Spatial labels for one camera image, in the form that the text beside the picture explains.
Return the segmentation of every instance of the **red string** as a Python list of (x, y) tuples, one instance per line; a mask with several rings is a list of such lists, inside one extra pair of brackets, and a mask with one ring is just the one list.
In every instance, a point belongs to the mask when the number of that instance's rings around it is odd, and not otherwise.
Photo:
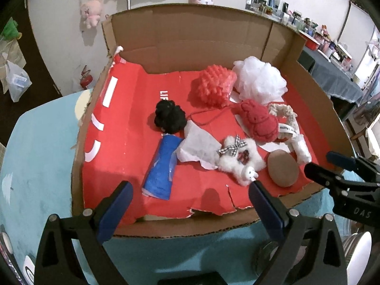
[(194, 120), (193, 118), (193, 115), (198, 115), (198, 114), (203, 114), (205, 112), (209, 112), (209, 111), (213, 111), (213, 110), (216, 110), (216, 109), (219, 109), (219, 108), (211, 108), (211, 109), (206, 109), (206, 110), (202, 110), (202, 111), (196, 111), (196, 112), (193, 112), (191, 113), (188, 117), (187, 117), (187, 120), (192, 120), (196, 125), (198, 126), (205, 126), (207, 124), (210, 124), (211, 122), (215, 121), (217, 118), (219, 118), (223, 113), (226, 112), (226, 109), (230, 109), (232, 107), (232, 105), (229, 105), (227, 107), (224, 107), (222, 109), (221, 112), (219, 112), (214, 118), (212, 118), (211, 120), (205, 122), (205, 123), (199, 123), (197, 121)]

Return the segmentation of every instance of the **black pom pom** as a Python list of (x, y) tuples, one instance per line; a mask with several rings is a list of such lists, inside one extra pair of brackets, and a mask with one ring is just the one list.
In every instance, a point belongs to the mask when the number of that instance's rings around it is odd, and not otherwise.
[(186, 114), (173, 101), (161, 100), (156, 105), (154, 124), (165, 133), (175, 134), (186, 126)]

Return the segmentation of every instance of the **light blue table surface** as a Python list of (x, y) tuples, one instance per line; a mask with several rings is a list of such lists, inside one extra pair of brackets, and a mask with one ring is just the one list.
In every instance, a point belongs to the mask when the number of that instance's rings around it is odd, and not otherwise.
[[(71, 215), (71, 168), (78, 121), (74, 108), (81, 92), (47, 103), (25, 113), (9, 140), (0, 172), (0, 224), (8, 233), (18, 265), (25, 256), (37, 256), (48, 216)], [(346, 173), (346, 178), (358, 177)], [(9, 203), (6, 198), (10, 189)], [(297, 209), (307, 216), (332, 212), (327, 190)], [(343, 219), (336, 217), (340, 230)], [(104, 244), (110, 258), (130, 285), (153, 285), (158, 280), (218, 271), (229, 284), (253, 284), (251, 259), (268, 236), (262, 224), (202, 237), (175, 239), (113, 238)], [(90, 284), (96, 284), (76, 245)]]

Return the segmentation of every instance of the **green plush toy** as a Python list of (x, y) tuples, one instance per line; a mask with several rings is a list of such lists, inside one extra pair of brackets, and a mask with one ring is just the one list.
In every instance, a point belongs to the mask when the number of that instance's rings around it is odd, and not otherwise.
[(3, 31), (0, 34), (0, 39), (4, 38), (6, 41), (11, 41), (13, 39), (20, 39), (22, 36), (22, 33), (18, 32), (17, 30), (17, 22), (13, 20), (11, 17), (8, 22), (6, 23)]

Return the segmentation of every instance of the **brown oval stone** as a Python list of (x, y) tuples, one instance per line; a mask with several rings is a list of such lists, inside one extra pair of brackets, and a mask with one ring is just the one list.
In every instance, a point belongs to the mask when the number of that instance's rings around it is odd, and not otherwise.
[(268, 156), (268, 171), (273, 182), (280, 187), (290, 187), (299, 176), (296, 160), (283, 150), (276, 150)]

